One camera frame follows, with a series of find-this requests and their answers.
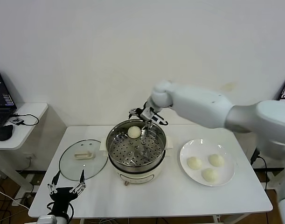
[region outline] black cable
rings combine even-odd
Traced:
[[[9,218],[8,218],[8,224],[11,224],[11,217],[12,217],[12,213],[11,213],[11,211],[9,211],[9,210],[4,210],[4,213],[3,213],[3,215],[2,215],[2,218],[1,219],[4,219],[4,215],[6,214],[6,212],[8,212],[10,215],[8,216]]]
[[[167,221],[165,218],[162,218],[162,219],[163,219],[167,224],[169,224],[168,221]]]
[[[50,202],[50,203],[48,203],[47,206],[46,206],[47,209],[49,209],[50,211],[52,211],[52,208],[50,208],[49,206],[50,206],[50,205],[53,205],[54,203],[55,203],[55,202]]]
[[[37,120],[37,122],[35,124],[30,124],[29,125],[29,124],[25,124],[24,121],[23,121],[22,123],[19,123],[17,125],[34,126],[34,125],[37,125],[40,122],[40,120],[35,115],[32,115],[30,113],[28,113],[28,114],[17,114],[17,113],[15,113],[15,114],[12,114],[10,117],[21,117],[21,116],[32,116],[32,117],[34,117]]]
[[[48,203],[47,206],[46,206],[47,209],[49,209],[50,211],[52,211],[52,208],[50,208],[49,206],[50,206],[50,205],[53,205],[54,203],[55,203],[55,202],[50,202],[50,203]],[[70,206],[71,209],[72,209],[72,215],[71,215],[71,217],[69,218],[67,224],[69,224],[69,223],[72,221],[73,217],[74,217],[74,207],[73,207],[73,205],[72,205],[71,203],[69,203],[69,206]]]
[[[160,218],[163,219],[167,224],[169,224],[168,221],[165,218],[163,218],[163,217],[160,217]]]
[[[268,168],[267,168],[267,163],[266,161],[264,160],[263,157],[260,157],[259,155],[257,156],[258,158],[262,159],[264,161],[264,166],[265,166],[265,193],[267,194],[268,196],[268,192],[267,192],[267,183],[268,183]],[[268,218],[268,213],[266,212],[266,218],[267,218],[267,224],[269,224],[269,218]]]
[[[69,221],[67,222],[67,224],[69,224],[69,223],[72,221],[72,218],[74,217],[74,207],[73,207],[73,205],[72,205],[71,203],[69,203],[69,206],[70,206],[71,209],[72,209],[72,215],[71,215]]]
[[[5,190],[3,189],[3,187],[2,187],[1,185],[0,185],[0,189],[3,191],[4,194],[6,193]],[[3,208],[5,202],[6,202],[6,197],[4,196],[4,200],[3,200],[3,202],[2,202],[2,205],[1,205],[1,208],[0,208],[0,212],[1,212],[1,210],[2,210],[2,208]]]
[[[4,214],[3,214],[2,218],[4,217],[4,215],[5,215],[5,213],[6,213],[6,212],[9,212],[9,213],[10,213],[10,215],[12,215],[11,211],[9,211],[9,210],[7,210],[7,209],[6,209],[6,210],[2,210],[2,209],[0,209],[0,211],[1,211],[1,212],[4,212]]]
[[[29,124],[25,124],[24,122],[23,123],[21,123],[22,125],[26,125],[26,126],[34,126],[34,125],[37,125],[39,122],[40,122],[40,120],[35,116],[35,115],[32,115],[32,114],[18,114],[18,117],[21,117],[21,116],[32,116],[32,117],[34,117],[36,120],[37,120],[37,122],[35,123],[35,124],[31,124],[31,125],[29,125]]]

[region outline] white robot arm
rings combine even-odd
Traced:
[[[275,100],[250,106],[237,106],[220,93],[162,81],[155,85],[143,109],[130,110],[145,121],[168,124],[157,113],[170,108],[179,116],[207,128],[226,128],[233,132],[254,132],[257,148],[265,155],[285,162],[285,103]],[[278,192],[285,223],[285,180]]]

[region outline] white wall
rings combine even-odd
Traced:
[[[67,126],[125,120],[161,79],[252,104],[285,80],[285,0],[3,0],[0,70]]]

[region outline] white side table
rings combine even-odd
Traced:
[[[47,110],[48,105],[46,103],[24,103],[17,104],[17,110],[15,113],[18,114],[33,114],[38,119],[40,119],[45,111]],[[24,116],[23,120],[25,120],[26,124],[32,124],[36,122],[36,119],[31,116]],[[15,126],[13,130],[13,135],[10,139],[6,141],[0,141],[0,150],[16,150],[20,148],[23,143],[26,141],[27,137],[30,135],[35,126]],[[6,176],[11,178],[17,184],[21,186],[18,191],[16,198],[21,198],[24,196],[26,192],[31,192],[33,186],[29,183],[34,175],[28,175],[27,178],[23,178],[20,174],[18,174],[15,169],[11,166],[7,160],[0,155],[0,171],[4,173]],[[37,192],[38,186],[34,186],[33,192]]]
[[[84,139],[101,140],[111,126],[68,127],[48,167],[28,212],[31,217],[49,213],[48,183],[58,172],[63,152]],[[173,153],[164,158],[163,169],[153,181],[128,186],[117,175],[110,161],[103,170],[86,180],[86,189],[74,201],[74,218],[184,217],[232,214],[224,223],[234,224],[250,213],[272,210],[272,204],[250,166],[233,133],[225,129],[207,129],[199,125],[163,127],[174,143]],[[208,138],[220,143],[233,157],[236,173],[221,187],[203,186],[190,179],[179,165],[179,150],[191,139]],[[76,184],[63,177],[58,187]]]

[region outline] robotic hand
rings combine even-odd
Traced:
[[[53,177],[51,184],[47,185],[50,191],[49,195],[53,200],[47,205],[51,212],[48,215],[40,216],[37,224],[69,224],[72,220],[74,209],[70,202],[78,198],[86,187],[84,170],[82,170],[79,184],[75,187],[56,188],[59,175],[60,171]],[[67,214],[69,206],[72,208],[71,218]]]
[[[257,134],[257,148],[265,155],[285,162],[285,103],[275,100],[254,105],[233,105],[220,93],[199,87],[162,81],[154,86],[143,109],[130,110],[145,121],[167,125],[157,113],[170,108],[179,116],[207,128]],[[285,223],[285,178],[278,192],[279,209]]]

